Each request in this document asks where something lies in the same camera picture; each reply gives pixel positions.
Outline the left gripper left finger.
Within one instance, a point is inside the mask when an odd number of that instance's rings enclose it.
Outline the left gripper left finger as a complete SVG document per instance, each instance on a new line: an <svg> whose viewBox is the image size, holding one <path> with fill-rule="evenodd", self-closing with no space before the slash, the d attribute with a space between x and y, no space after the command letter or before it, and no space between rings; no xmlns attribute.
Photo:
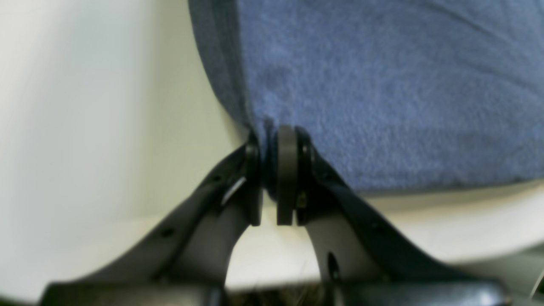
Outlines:
<svg viewBox="0 0 544 306"><path fill-rule="evenodd" d="M51 283L41 306L226 306L241 235L261 222L260 153L247 141L141 241L80 279Z"/></svg>

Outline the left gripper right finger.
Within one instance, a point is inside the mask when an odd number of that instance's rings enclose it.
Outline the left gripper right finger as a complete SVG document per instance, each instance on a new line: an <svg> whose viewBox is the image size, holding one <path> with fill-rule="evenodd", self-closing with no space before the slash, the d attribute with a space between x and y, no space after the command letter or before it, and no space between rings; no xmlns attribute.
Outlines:
<svg viewBox="0 0 544 306"><path fill-rule="evenodd" d="M277 223L310 236L325 306L509 306L498 280L453 269L360 198L300 127L277 133Z"/></svg>

